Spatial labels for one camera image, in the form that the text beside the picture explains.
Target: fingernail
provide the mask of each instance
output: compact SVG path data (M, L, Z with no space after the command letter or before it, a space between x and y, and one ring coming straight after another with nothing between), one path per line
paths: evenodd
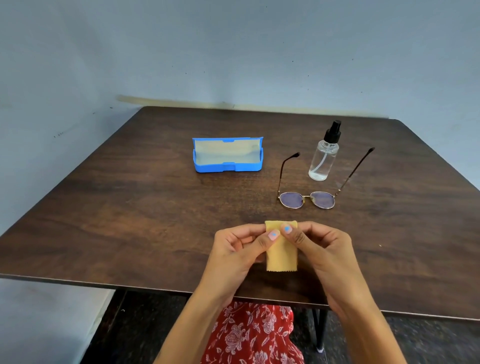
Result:
M271 241L275 240L278 236L280 235L280 231L277 229L272 230L269 234L268 237L270 238Z

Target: floral pattern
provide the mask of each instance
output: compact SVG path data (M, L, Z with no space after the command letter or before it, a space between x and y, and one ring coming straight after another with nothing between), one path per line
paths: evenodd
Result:
M290 307L232 302L214 324L202 364L303 364Z

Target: floor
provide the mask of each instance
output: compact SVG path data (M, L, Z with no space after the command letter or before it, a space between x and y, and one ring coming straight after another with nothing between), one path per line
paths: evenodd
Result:
M116 291L82 364L151 364L186 297L164 293ZM312 311L293 307L291 340L305 363L351 363L338 320L328 313L325 352L313 344ZM387 318L408 363L480 363L480 324L452 321Z

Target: black spray nozzle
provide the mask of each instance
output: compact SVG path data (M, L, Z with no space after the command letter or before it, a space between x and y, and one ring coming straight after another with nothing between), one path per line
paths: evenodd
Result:
M328 129L327 132L325 133L324 140L327 143L330 143L330 144L338 143L338 140L340 139L340 135L342 134L340 132L340 125L342 125L342 122L340 120L335 120L332 123L331 128Z

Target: table leg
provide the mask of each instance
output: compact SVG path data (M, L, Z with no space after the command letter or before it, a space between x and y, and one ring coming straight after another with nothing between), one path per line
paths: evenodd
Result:
M325 333L325 325L327 323L327 310L316 310L312 309L313 313L313 325L315 326L315 335L316 335L316 343L315 347L319 353L324 352L324 333Z

